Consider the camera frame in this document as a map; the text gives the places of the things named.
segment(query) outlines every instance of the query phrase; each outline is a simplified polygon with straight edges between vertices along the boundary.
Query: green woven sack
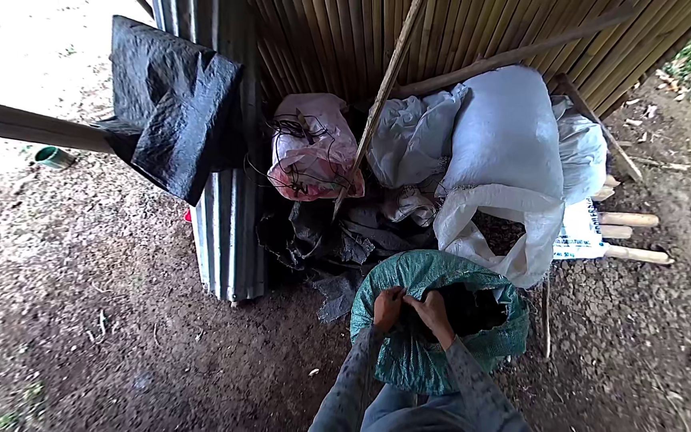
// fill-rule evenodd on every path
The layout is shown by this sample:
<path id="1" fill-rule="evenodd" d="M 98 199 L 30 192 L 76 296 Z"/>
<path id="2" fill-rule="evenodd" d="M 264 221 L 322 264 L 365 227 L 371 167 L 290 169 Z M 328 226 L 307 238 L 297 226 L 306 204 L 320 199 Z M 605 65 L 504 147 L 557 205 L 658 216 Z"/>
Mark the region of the green woven sack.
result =
<path id="1" fill-rule="evenodd" d="M 465 288 L 494 290 L 506 310 L 503 325 L 461 337 L 463 344 L 487 372 L 508 355 L 526 350 L 529 315 L 526 302 L 504 276 L 465 258 L 440 250 L 410 250 L 381 262 L 359 287 L 351 308 L 351 343 L 363 328 L 372 325 L 373 306 L 380 291 L 393 286 L 421 299 L 427 290 L 462 282 Z M 438 343 L 430 343 L 408 328 L 396 325 L 380 347 L 375 378 L 416 394 L 450 394 L 458 391 L 447 376 L 447 358 Z"/>

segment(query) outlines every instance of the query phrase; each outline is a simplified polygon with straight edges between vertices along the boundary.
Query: dirt ground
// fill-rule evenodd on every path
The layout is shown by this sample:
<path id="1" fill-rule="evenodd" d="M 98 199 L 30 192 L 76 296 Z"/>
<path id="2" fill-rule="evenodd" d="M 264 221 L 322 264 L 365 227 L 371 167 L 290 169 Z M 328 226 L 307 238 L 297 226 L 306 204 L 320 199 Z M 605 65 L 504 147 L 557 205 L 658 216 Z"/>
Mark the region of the dirt ground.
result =
<path id="1" fill-rule="evenodd" d="M 39 25 L 76 13 L 77 26 L 110 26 L 89 2 L 48 4 L 43 15 L 29 11 Z M 77 73 L 91 75 L 23 108 L 85 121 L 108 112 L 108 60 L 74 46 L 84 56 Z M 50 49 L 56 68 L 76 59 Z M 691 107 L 654 81 L 607 123 L 636 143 L 631 155 L 691 167 Z M 649 104 L 652 119 L 643 117 Z M 110 155 L 77 152 L 75 166 L 55 172 L 29 165 L 20 143 L 0 145 L 0 427 L 308 427 L 350 348 L 347 317 L 320 324 L 322 299 L 306 287 L 231 308 L 200 287 L 185 204 Z M 691 430 L 691 169 L 642 170 L 644 184 L 626 180 L 600 209 L 660 216 L 659 227 L 616 244 L 666 250 L 676 262 L 556 263 L 548 362 L 541 296 L 527 293 L 527 353 L 494 377 L 535 430 Z"/>

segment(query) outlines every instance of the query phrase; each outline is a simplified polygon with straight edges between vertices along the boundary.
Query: person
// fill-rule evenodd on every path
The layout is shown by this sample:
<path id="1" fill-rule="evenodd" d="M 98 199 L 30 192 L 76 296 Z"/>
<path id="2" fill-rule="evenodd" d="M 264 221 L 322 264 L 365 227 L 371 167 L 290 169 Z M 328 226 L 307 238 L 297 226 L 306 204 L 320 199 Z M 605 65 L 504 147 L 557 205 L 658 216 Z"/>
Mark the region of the person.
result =
<path id="1" fill-rule="evenodd" d="M 380 346 L 398 319 L 401 302 L 417 310 L 444 348 L 448 373 L 460 392 L 429 396 L 425 404 L 418 406 L 417 395 L 386 384 L 367 408 Z M 309 431 L 356 432 L 359 429 L 362 432 L 530 430 L 519 411 L 455 335 L 441 294 L 432 290 L 425 301 L 418 301 L 405 295 L 401 287 L 384 290 L 375 300 L 373 325 L 359 332 Z"/>

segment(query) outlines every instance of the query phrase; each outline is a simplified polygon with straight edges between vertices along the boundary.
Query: sleeve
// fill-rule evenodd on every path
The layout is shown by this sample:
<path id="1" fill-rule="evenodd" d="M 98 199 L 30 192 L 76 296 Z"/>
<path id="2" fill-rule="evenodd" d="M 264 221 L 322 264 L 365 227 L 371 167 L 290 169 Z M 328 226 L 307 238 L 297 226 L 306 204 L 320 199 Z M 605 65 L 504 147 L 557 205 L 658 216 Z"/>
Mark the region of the sleeve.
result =
<path id="1" fill-rule="evenodd" d="M 460 338 L 446 351 L 452 377 L 463 398 L 467 419 L 482 432 L 527 432 L 530 427 L 518 410 L 479 366 Z"/>
<path id="2" fill-rule="evenodd" d="M 375 362 L 385 333 L 372 325 L 361 329 L 330 392 L 313 417 L 309 432 L 357 432 L 370 403 Z"/>

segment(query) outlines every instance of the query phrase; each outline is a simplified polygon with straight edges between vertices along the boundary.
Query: gray shirt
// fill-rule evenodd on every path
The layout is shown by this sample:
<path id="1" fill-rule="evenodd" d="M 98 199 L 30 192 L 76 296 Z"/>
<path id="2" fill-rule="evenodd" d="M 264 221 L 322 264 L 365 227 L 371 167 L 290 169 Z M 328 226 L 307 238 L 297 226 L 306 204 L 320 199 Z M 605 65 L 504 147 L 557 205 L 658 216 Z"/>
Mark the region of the gray shirt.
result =
<path id="1" fill-rule="evenodd" d="M 309 432 L 356 432 L 370 404 L 375 382 L 375 362 L 385 334 L 375 327 L 362 329 L 330 392 L 324 397 Z M 530 428 L 513 408 L 492 378 L 479 366 L 468 349 L 455 338 L 447 349 L 449 373 L 460 388 L 465 413 L 419 406 L 387 414 L 362 432 L 431 432 L 465 430 L 475 432 L 527 432 Z"/>

